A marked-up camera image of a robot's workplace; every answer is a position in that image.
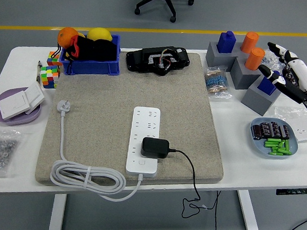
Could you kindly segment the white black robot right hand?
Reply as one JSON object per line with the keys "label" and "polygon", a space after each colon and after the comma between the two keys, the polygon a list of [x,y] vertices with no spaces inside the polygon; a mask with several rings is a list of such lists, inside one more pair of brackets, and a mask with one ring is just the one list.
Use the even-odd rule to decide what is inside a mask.
{"label": "white black robot right hand", "polygon": [[268,42],[269,49],[279,57],[279,61],[283,62],[290,69],[299,86],[285,80],[283,76],[274,73],[270,68],[261,64],[259,71],[271,83],[287,97],[297,103],[304,104],[307,108],[307,65],[297,57],[297,55],[284,47]]}

